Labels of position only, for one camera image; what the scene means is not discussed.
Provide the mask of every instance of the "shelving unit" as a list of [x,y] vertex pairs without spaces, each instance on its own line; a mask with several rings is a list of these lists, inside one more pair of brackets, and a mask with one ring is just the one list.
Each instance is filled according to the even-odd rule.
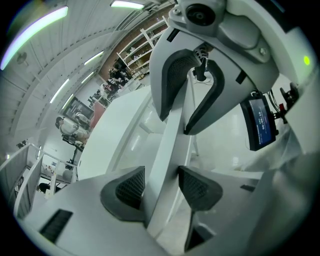
[[150,54],[168,26],[166,18],[162,16],[162,19],[157,23],[147,29],[142,28],[138,36],[129,42],[120,52],[116,53],[133,74],[139,74],[136,75],[136,77],[140,77],[149,72],[150,69],[144,67],[149,64]]

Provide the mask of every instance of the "green light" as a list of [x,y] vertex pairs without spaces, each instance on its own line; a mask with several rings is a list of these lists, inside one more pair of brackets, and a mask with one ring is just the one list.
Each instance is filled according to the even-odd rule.
[[303,60],[304,60],[304,63],[305,63],[307,66],[310,65],[310,59],[309,59],[308,56],[304,56]]

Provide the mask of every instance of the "shelf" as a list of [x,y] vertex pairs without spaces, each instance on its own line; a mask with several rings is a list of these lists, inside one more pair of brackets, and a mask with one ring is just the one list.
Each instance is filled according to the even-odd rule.
[[137,60],[141,59],[143,56],[147,55],[148,53],[151,53],[153,51],[153,49],[148,50],[147,52],[145,52],[144,54],[142,54],[139,58],[136,58],[132,61],[130,61],[127,65],[130,66],[131,64],[135,63]]
[[152,26],[148,27],[145,31],[149,32],[149,31],[155,30],[155,29],[159,28],[160,26],[162,26],[164,23],[165,23],[165,20],[162,19],[162,20],[158,21],[156,24],[153,24]]
[[143,44],[139,45],[134,51],[130,52],[130,54],[128,56],[126,56],[123,60],[130,57],[132,54],[134,54],[135,52],[137,52],[138,50],[140,50],[142,47],[144,47],[147,44],[148,44],[148,41],[145,41]]
[[154,39],[156,39],[156,38],[161,37],[161,35],[162,35],[165,31],[166,31],[166,30],[164,29],[164,30],[160,31],[158,34],[155,34],[153,37],[151,37],[151,40],[154,40]]
[[130,43],[128,43],[126,45],[126,47],[124,47],[120,52],[119,54],[123,53],[126,49],[128,49],[131,45],[135,44],[139,39],[143,38],[144,37],[144,34],[139,34],[137,37],[135,37]]
[[137,69],[140,69],[142,68],[143,66],[149,64],[150,60],[146,61],[145,63],[143,63],[142,65],[138,66],[137,68],[135,68],[134,70],[137,70]]

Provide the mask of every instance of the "cable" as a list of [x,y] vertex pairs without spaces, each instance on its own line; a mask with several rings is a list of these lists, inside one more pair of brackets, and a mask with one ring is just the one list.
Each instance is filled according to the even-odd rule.
[[270,103],[273,106],[274,110],[279,113],[280,112],[280,108],[274,103],[274,100],[272,99],[270,92],[268,92],[267,95],[268,95],[268,98],[269,98]]
[[270,93],[271,93],[271,95],[272,95],[272,98],[273,98],[273,100],[274,100],[274,103],[278,106],[277,101],[276,101],[276,98],[275,98],[275,96],[274,96],[274,92],[272,91],[272,89],[270,90]]
[[207,85],[207,86],[212,86],[212,84],[210,84],[210,83],[205,83],[205,82],[194,82],[193,84],[194,84],[194,85],[195,85],[195,84],[205,84],[205,85]]
[[274,102],[274,104],[275,104],[276,108],[277,108],[277,109],[278,109],[278,111],[280,112],[280,107],[279,107],[279,105],[278,105],[278,103],[277,103],[277,101],[276,101],[276,99],[275,99],[274,95],[273,95],[273,94],[271,94],[271,96],[272,96],[272,99],[273,99],[273,102]]

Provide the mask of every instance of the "black slot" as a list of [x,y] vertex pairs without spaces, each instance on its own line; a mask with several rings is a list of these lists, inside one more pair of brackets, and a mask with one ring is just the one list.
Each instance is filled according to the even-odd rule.
[[214,236],[203,226],[193,227],[185,242],[184,251],[187,252],[213,237]]
[[242,185],[240,188],[249,192],[255,191],[255,187],[250,185]]
[[176,37],[176,35],[178,35],[179,33],[179,29],[174,29],[171,34],[168,36],[168,38],[166,39],[167,41],[169,41],[170,43],[172,42],[172,40]]
[[238,75],[238,77],[236,78],[235,81],[236,81],[239,85],[241,85],[242,82],[245,80],[246,77],[247,77],[247,74],[246,74],[243,70],[241,70],[240,74]]
[[72,212],[59,209],[41,229],[40,234],[55,243],[72,216]]

